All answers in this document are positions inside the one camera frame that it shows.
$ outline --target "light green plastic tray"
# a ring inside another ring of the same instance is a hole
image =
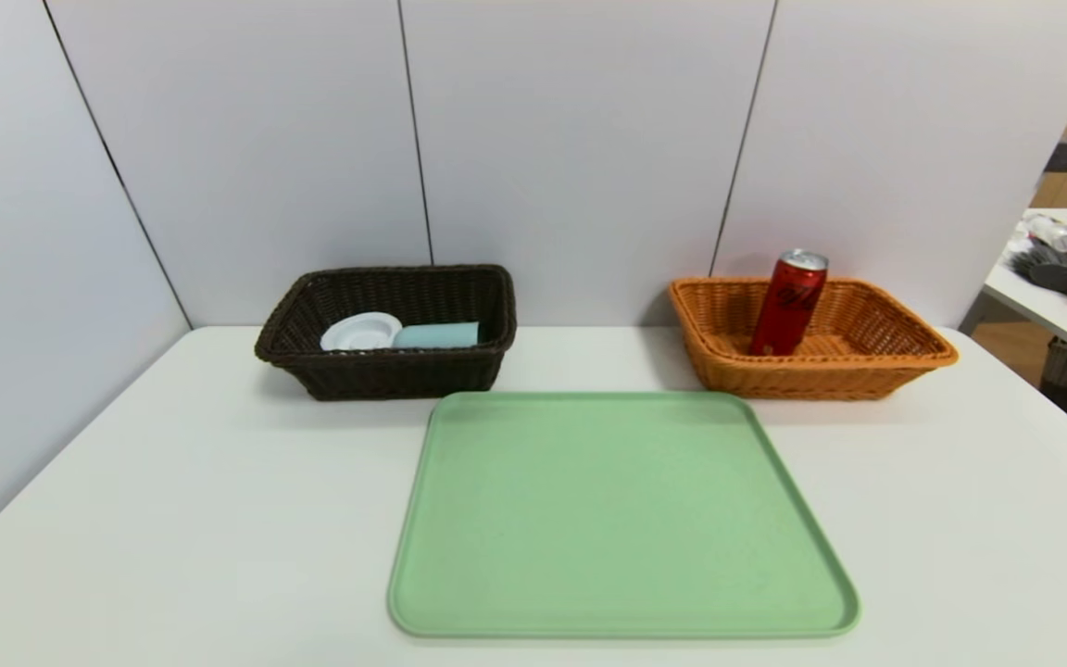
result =
[[[431,414],[389,615],[423,636],[825,636],[859,600],[737,398],[463,393]]]

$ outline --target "brush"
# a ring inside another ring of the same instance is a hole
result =
[[[1007,266],[1037,287],[1067,295],[1067,253],[1053,250],[1044,241],[1033,239],[1032,250],[1013,254]]]

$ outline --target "white saucer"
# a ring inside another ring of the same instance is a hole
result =
[[[331,325],[319,339],[323,351],[377,350],[394,345],[402,321],[388,313],[361,313]]]

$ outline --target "light blue cylinder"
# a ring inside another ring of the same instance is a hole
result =
[[[395,348],[471,348],[480,342],[479,321],[452,324],[403,327],[394,338]]]

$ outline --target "soda can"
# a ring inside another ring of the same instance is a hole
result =
[[[797,350],[822,297],[830,260],[809,250],[787,250],[776,260],[760,308],[750,354],[790,355]]]

